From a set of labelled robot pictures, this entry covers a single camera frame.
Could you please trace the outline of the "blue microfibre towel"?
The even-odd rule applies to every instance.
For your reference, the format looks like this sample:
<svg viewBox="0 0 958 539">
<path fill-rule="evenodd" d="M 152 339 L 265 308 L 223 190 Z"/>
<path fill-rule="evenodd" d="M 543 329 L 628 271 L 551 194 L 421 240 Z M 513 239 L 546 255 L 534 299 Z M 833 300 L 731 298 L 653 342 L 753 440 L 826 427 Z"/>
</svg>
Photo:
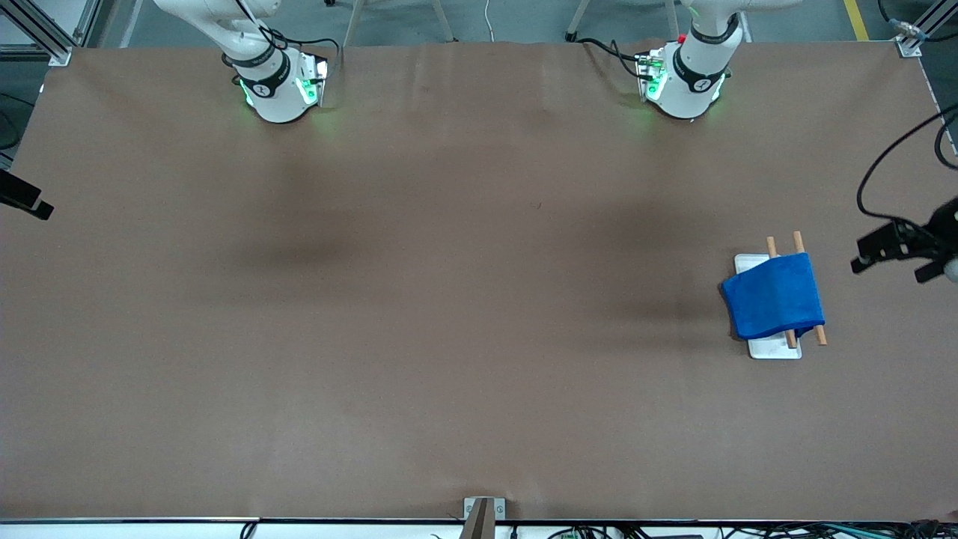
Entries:
<svg viewBox="0 0 958 539">
<path fill-rule="evenodd" d="M 826 324 L 807 252 L 763 261 L 723 281 L 721 292 L 740 340 L 760 340 L 788 330 L 800 338 Z"/>
</svg>

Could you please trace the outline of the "grey metal stand legs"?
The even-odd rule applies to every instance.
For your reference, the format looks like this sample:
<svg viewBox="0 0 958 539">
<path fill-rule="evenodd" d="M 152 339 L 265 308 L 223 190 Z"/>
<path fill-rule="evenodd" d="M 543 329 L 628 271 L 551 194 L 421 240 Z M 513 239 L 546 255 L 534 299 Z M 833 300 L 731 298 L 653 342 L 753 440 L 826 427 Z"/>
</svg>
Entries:
<svg viewBox="0 0 958 539">
<path fill-rule="evenodd" d="M 570 21 L 564 33 L 564 38 L 567 42 L 573 42 L 579 36 L 579 26 L 581 26 L 582 18 L 584 18 L 586 10 L 593 1 L 594 0 L 579 0 L 578 7 L 575 10 L 572 20 Z M 680 21 L 678 21 L 677 15 L 677 5 L 679 3 L 680 0 L 651 0 L 651 4 L 660 4 L 662 7 L 664 7 L 668 27 L 668 37 L 671 40 L 677 40 L 682 33 Z M 753 42 L 753 35 L 747 13 L 745 11 L 739 11 L 738 18 L 739 27 L 742 29 L 743 33 L 743 40 L 745 42 Z"/>
<path fill-rule="evenodd" d="M 363 10 L 369 5 L 377 2 L 383 2 L 388 0 L 353 0 L 353 9 L 350 11 L 350 18 L 347 24 L 347 30 L 344 37 L 343 45 L 352 46 L 353 41 L 355 40 L 357 28 L 361 22 Z M 444 35 L 445 42 L 458 42 L 458 38 L 455 37 L 451 24 L 446 17 L 444 4 L 442 0 L 429 0 L 433 7 L 434 14 L 437 17 L 437 20 L 442 29 L 442 34 Z"/>
</svg>

